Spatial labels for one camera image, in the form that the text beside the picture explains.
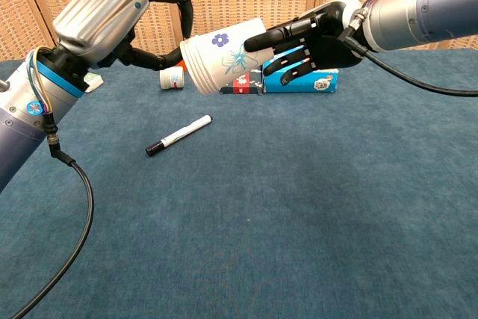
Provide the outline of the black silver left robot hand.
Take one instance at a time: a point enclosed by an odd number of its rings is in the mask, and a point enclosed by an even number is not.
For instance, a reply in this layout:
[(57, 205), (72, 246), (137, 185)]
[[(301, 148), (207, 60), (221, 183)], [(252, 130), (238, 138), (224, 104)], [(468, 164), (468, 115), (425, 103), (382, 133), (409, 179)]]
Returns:
[(182, 60), (180, 49), (154, 55), (131, 44), (135, 25), (153, 2), (176, 4), (182, 36), (190, 37), (191, 0), (71, 0), (53, 21), (58, 45), (93, 69), (114, 61), (154, 71), (175, 66)]

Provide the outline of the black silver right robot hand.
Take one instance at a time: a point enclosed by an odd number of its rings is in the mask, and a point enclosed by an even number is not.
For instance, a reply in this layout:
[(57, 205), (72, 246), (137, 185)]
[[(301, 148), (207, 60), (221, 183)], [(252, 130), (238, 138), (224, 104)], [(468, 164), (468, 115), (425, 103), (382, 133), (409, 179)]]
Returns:
[(277, 59), (263, 68), (263, 74), (269, 76), (282, 69), (280, 82), (283, 86), (316, 70), (352, 67), (361, 58), (339, 37), (359, 9), (359, 0), (328, 1), (250, 37), (243, 46), (246, 52), (271, 48)]

